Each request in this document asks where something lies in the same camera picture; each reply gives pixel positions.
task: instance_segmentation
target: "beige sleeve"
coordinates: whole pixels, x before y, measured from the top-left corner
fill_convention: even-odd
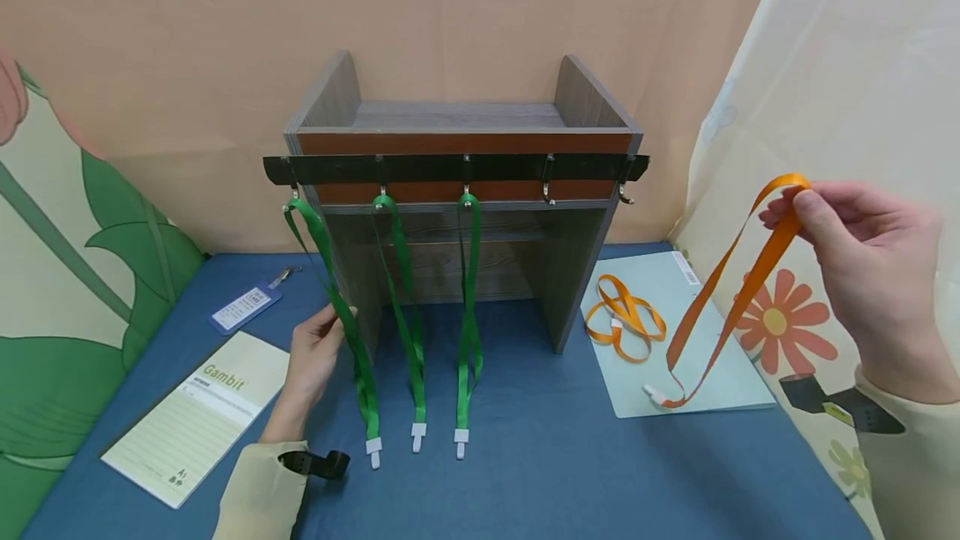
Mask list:
[[[887,540],[960,538],[960,402],[922,405],[874,387],[857,388],[901,421],[902,434],[858,434],[873,507]]]
[[[305,450],[306,442],[246,446],[220,498],[213,540],[289,539],[303,501],[306,476],[286,469],[278,457]]]

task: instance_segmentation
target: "lanyard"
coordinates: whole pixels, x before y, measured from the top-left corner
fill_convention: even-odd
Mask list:
[[[380,439],[380,416],[377,407],[377,389],[373,384],[373,369],[371,368],[370,356],[367,355],[367,347],[360,339],[360,327],[358,320],[350,312],[347,301],[343,300],[340,290],[337,288],[336,278],[333,274],[333,254],[330,250],[330,237],[327,233],[327,227],[323,225],[320,216],[303,200],[292,198],[289,204],[283,209],[283,216],[287,220],[290,231],[297,238],[304,253],[310,258],[313,264],[313,257],[306,249],[303,243],[303,236],[297,229],[294,222],[293,212],[299,211],[306,224],[306,229],[317,245],[317,250],[323,260],[323,266],[327,269],[327,280],[317,271],[317,279],[327,290],[330,303],[333,304],[333,310],[337,313],[343,324],[343,333],[347,337],[347,345],[353,352],[353,381],[357,388],[357,402],[360,405],[360,416],[367,428],[367,454],[370,454],[371,465],[373,469],[380,468],[380,451],[383,450],[383,443]]]
[[[703,380],[706,380],[707,374],[709,374],[710,369],[713,368],[713,364],[716,362],[716,359],[720,356],[720,351],[723,350],[723,347],[727,344],[730,334],[733,332],[733,327],[737,325],[740,317],[743,317],[743,314],[747,311],[747,307],[750,306],[750,302],[753,300],[753,296],[759,292],[759,289],[763,286],[763,283],[766,281],[770,273],[773,272],[774,268],[777,266],[777,262],[781,260],[784,252],[788,249],[790,242],[800,233],[802,224],[800,219],[797,218],[797,214],[794,210],[788,209],[786,214],[779,220],[776,228],[772,231],[770,238],[767,238],[766,244],[763,245],[763,250],[760,250],[760,254],[757,256],[757,261],[753,264],[753,267],[750,268],[750,273],[747,274],[746,278],[743,280],[743,287],[740,288],[740,293],[737,295],[737,299],[733,301],[733,306],[731,307],[730,312],[727,314],[727,319],[722,325],[722,330],[720,332],[720,337],[717,340],[717,345],[713,349],[713,355],[710,355],[709,361],[707,362],[707,369],[703,371],[703,375],[700,377],[700,380],[697,382],[697,386],[688,393],[687,389],[683,387],[683,384],[680,380],[677,379],[677,375],[674,373],[674,368],[677,365],[677,361],[680,361],[680,356],[683,354],[683,347],[687,346],[687,341],[690,338],[690,332],[693,330],[693,326],[697,321],[697,318],[700,317],[700,313],[703,311],[703,307],[707,306],[707,301],[710,296],[713,295],[713,290],[718,286],[720,281],[720,275],[723,273],[724,268],[727,266],[727,261],[730,260],[730,256],[733,254],[733,249],[737,248],[737,244],[740,242],[740,237],[743,236],[743,230],[747,226],[747,222],[750,222],[750,217],[753,216],[753,212],[756,212],[758,207],[763,204],[763,201],[766,197],[769,197],[771,193],[777,190],[777,188],[782,188],[784,186],[801,186],[803,188],[809,188],[810,182],[807,181],[803,175],[797,173],[788,173],[786,175],[781,175],[778,178],[772,180],[766,187],[760,191],[757,195],[757,200],[753,201],[753,206],[750,209],[750,213],[747,215],[747,220],[744,222],[743,226],[740,227],[740,232],[737,237],[733,239],[733,244],[727,250],[727,254],[722,256],[720,263],[717,264],[717,267],[713,269],[713,273],[710,273],[710,277],[707,279],[707,282],[703,284],[703,289],[696,298],[693,299],[693,302],[690,302],[690,307],[687,309],[687,312],[683,314],[683,318],[680,321],[680,325],[677,325],[677,331],[673,334],[673,339],[670,342],[670,345],[666,349],[666,368],[670,372],[670,376],[674,378],[674,381],[677,382],[677,385],[680,386],[680,389],[683,390],[683,396],[678,400],[671,400],[666,398],[661,392],[656,388],[649,386],[643,387],[643,390],[646,394],[650,395],[651,400],[655,403],[659,403],[665,408],[678,408],[686,405],[693,399],[693,396],[697,393],[697,390],[703,385]]]
[[[612,283],[613,287],[617,289],[617,298],[611,298],[611,296],[605,292],[603,289],[603,282],[605,281]],[[650,358],[650,352],[653,350],[653,343],[662,343],[663,340],[666,339],[666,322],[663,321],[663,318],[659,315],[656,308],[650,305],[650,302],[631,295],[624,283],[613,275],[601,275],[600,279],[597,280],[597,291],[600,293],[602,300],[594,305],[593,308],[590,308],[590,311],[587,313],[587,333],[590,338],[593,338],[593,341],[597,344],[612,344],[613,350],[617,351],[617,355],[628,363],[646,362],[647,359]],[[611,320],[611,333],[595,332],[590,329],[590,318],[593,317],[595,312],[600,310],[600,307],[605,305],[613,311],[614,315],[614,319]],[[647,313],[650,313],[650,317],[657,326],[657,333],[647,332],[643,321],[640,320],[637,305],[646,308]],[[646,357],[631,357],[621,348],[620,339],[623,334],[624,323],[630,326],[630,329],[647,345]]]
[[[460,223],[462,210],[472,211],[470,225],[469,262],[463,250],[463,230]],[[468,415],[470,396],[483,370],[483,350],[480,345],[478,321],[473,312],[476,302],[476,281],[480,262],[480,201],[465,188],[460,202],[457,203],[457,236],[460,238],[460,283],[463,293],[463,322],[460,330],[460,362],[457,365],[457,427],[453,431],[453,441],[457,445],[457,458],[462,459],[469,442],[470,432]],[[469,380],[470,353],[473,355],[473,381]]]
[[[403,283],[403,289],[414,307],[414,325],[412,330],[407,326],[407,320],[403,316],[403,310],[400,308],[400,302],[397,299],[397,288],[393,283],[393,275],[390,268],[387,267],[387,258],[383,254],[383,243],[380,242],[380,232],[377,229],[377,220],[375,214],[384,209],[390,212],[391,217],[391,236],[393,238],[393,249],[397,252],[397,264],[400,268],[400,281]],[[400,332],[400,342],[403,343],[403,350],[407,354],[407,368],[410,370],[410,388],[414,395],[414,424],[411,427],[410,434],[414,438],[412,450],[415,453],[421,451],[423,437],[426,435],[426,394],[423,390],[423,326],[419,317],[417,308],[417,299],[414,292],[414,275],[410,262],[410,250],[407,248],[407,241],[403,235],[403,225],[400,223],[400,213],[397,208],[397,202],[388,197],[386,192],[373,199],[371,217],[373,220],[373,231],[377,234],[377,248],[380,252],[380,263],[383,264],[383,271],[387,276],[387,290],[390,292],[390,300],[393,305],[393,315],[397,318],[397,327]]]

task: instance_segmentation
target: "blue tablecloth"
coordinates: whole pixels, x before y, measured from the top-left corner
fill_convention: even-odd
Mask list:
[[[606,247],[613,258],[665,244]],[[183,294],[81,451],[39,509],[27,539],[210,538],[242,445],[172,510],[100,462],[103,450],[223,338],[206,320],[303,256],[221,255]],[[293,327],[327,300],[311,271],[245,330],[289,349]],[[396,323],[377,355],[384,452],[372,471],[343,352],[308,427],[316,453],[352,454],[347,481],[311,479],[299,538],[869,538],[779,407],[616,419],[586,333],[554,355],[536,301],[477,306],[485,368],[470,412],[467,458],[453,443],[456,305],[422,307],[429,432],[412,454],[413,404]]]

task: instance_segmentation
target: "coat hook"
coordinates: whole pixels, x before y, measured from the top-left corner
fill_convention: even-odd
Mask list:
[[[633,204],[633,199],[630,198],[630,197],[625,197],[625,195],[624,195],[625,192],[626,192],[625,185],[624,185],[624,184],[620,184],[620,187],[617,189],[617,197],[620,199],[620,202],[622,202],[622,203],[624,203],[624,204],[627,204],[627,205],[632,205],[632,204]]]
[[[470,156],[463,155],[463,193],[470,193]],[[469,200],[463,201],[463,206],[470,208],[473,206],[473,202]]]
[[[550,198],[550,176],[553,175],[553,164],[556,159],[554,159],[553,153],[550,153],[546,156],[546,161],[543,163],[543,201],[553,206],[557,204],[557,201],[553,198]]]
[[[383,155],[377,155],[373,157],[373,161],[377,163],[377,177],[380,178],[380,195],[381,197],[386,197],[387,195],[387,167],[386,163],[383,161]],[[383,211],[383,203],[377,203],[377,206],[374,207],[378,211]]]
[[[284,163],[287,167],[290,168],[290,190],[292,194],[292,200],[297,200],[299,198],[299,185],[297,183],[297,169],[294,168],[292,162],[290,162],[290,157],[282,157]],[[283,205],[283,211],[290,211],[290,205]]]
[[[627,191],[627,176],[630,175],[630,169],[633,168],[633,162],[637,161],[636,155],[627,155],[627,159],[623,162],[623,166],[620,167],[620,176],[617,180],[617,198],[620,199],[620,202],[632,205],[633,199],[627,197],[625,192]]]

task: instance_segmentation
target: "fabric backdrop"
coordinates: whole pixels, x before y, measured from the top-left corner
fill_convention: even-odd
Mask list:
[[[960,0],[763,0],[702,126],[688,210],[674,232],[707,275],[753,198],[778,174],[855,179],[946,219],[938,320],[960,358]],[[754,220],[716,294],[727,311],[767,234]],[[741,320],[740,343],[778,380],[815,372],[850,388],[857,350],[829,312],[813,250],[795,242]],[[869,472],[850,427],[788,407],[847,500],[879,536]]]
[[[19,538],[203,262],[0,48],[0,539]]]
[[[575,53],[652,154],[615,242],[663,239],[759,0],[2,0],[17,55],[88,141],[215,251],[296,250],[259,158],[339,48],[365,97],[532,102]]]

